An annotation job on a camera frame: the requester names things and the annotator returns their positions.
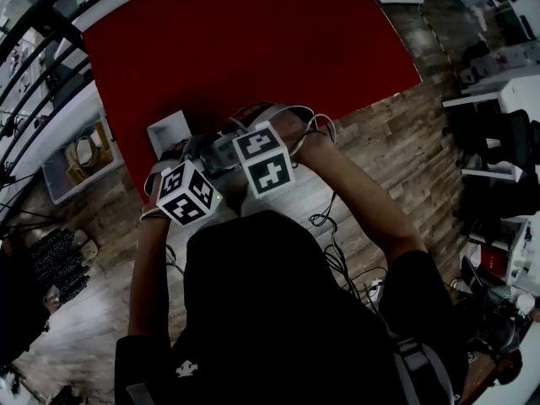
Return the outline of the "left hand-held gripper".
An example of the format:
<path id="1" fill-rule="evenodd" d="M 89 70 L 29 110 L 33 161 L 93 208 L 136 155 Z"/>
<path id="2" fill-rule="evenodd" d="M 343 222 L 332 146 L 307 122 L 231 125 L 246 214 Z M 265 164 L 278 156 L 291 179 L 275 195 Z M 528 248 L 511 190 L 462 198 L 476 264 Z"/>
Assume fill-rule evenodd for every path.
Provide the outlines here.
<path id="1" fill-rule="evenodd" d="M 216 140 L 215 135 L 191 136 L 172 144 L 160 157 L 164 168 L 157 207 L 178 225 L 207 219 L 223 201 L 211 182 L 204 156 Z"/>

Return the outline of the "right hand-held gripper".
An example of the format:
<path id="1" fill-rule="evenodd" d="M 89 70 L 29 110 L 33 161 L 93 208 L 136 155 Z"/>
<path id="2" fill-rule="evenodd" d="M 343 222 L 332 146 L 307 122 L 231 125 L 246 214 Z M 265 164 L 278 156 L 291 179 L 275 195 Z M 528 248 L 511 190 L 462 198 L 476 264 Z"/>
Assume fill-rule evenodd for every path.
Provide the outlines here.
<path id="1" fill-rule="evenodd" d="M 268 121 L 244 134 L 225 134 L 201 149 L 200 160 L 210 176 L 241 168 L 255 197 L 294 183 L 287 146 Z"/>

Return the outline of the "person's right hand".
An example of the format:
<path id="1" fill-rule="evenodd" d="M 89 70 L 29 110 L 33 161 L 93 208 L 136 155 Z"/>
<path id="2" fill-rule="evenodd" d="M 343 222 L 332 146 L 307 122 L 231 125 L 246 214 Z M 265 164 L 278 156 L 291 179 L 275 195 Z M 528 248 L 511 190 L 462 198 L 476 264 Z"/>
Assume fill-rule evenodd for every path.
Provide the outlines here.
<path id="1" fill-rule="evenodd" d="M 315 115 L 313 110 L 304 105 L 275 104 L 260 101 L 237 111 L 231 118 L 244 127 L 252 129 L 267 117 L 271 126 L 288 147 L 289 155 L 294 156 L 303 143 L 308 121 Z"/>

